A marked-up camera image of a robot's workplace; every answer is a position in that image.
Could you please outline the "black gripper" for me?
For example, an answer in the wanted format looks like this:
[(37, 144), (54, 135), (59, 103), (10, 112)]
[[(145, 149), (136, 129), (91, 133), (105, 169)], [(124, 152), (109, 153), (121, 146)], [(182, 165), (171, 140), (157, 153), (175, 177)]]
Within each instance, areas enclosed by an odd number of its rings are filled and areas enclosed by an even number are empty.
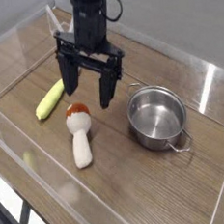
[(121, 79), (124, 52), (111, 44), (107, 37), (107, 0), (71, 0), (72, 31), (55, 31), (56, 58), (66, 92), (71, 96), (78, 85), (78, 71), (87, 68), (100, 74), (100, 106), (106, 109), (113, 99), (117, 80)]

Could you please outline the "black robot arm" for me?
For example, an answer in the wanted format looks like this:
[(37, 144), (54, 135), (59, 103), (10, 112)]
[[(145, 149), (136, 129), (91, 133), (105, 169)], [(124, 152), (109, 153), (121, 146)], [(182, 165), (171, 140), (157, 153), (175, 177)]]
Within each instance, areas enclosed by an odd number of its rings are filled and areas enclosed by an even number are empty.
[(72, 95), (78, 86), (78, 71), (89, 69), (100, 74), (100, 107), (106, 109), (113, 99), (116, 82), (122, 79), (124, 52), (107, 37), (106, 21), (118, 21), (107, 16), (107, 0), (70, 0), (73, 8), (74, 31), (54, 33), (57, 41), (56, 59), (61, 70), (64, 88)]

